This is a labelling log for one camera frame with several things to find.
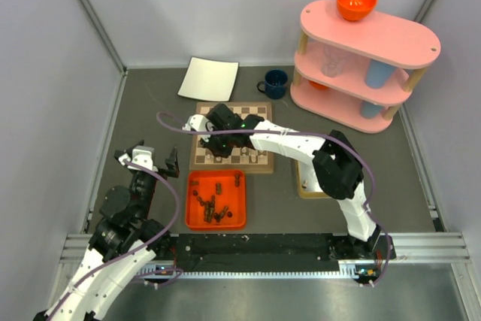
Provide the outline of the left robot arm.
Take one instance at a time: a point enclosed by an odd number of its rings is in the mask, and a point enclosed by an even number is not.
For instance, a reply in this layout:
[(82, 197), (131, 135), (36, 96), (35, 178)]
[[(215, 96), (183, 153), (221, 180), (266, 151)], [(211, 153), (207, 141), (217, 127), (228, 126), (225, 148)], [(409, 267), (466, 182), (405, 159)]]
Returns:
[(168, 254), (169, 226), (148, 217), (158, 182), (180, 173), (177, 149), (165, 167), (154, 163), (152, 147), (139, 141), (114, 158), (132, 175), (128, 186), (113, 186), (104, 196), (98, 222), (83, 259), (58, 301), (35, 315), (36, 320), (102, 320), (137, 273)]

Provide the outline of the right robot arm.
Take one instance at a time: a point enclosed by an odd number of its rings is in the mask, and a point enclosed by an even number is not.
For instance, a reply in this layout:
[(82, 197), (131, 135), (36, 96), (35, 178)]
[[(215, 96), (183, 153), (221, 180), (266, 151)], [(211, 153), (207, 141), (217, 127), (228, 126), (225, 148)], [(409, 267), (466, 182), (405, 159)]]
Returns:
[(242, 118), (221, 103), (206, 115), (190, 117), (188, 125), (201, 136), (201, 145), (216, 157), (226, 158), (234, 148), (245, 147), (294, 159), (310, 175), (308, 183), (337, 200), (354, 254), (366, 258), (377, 250), (381, 228), (367, 206), (363, 164), (343, 133), (308, 135), (255, 114)]

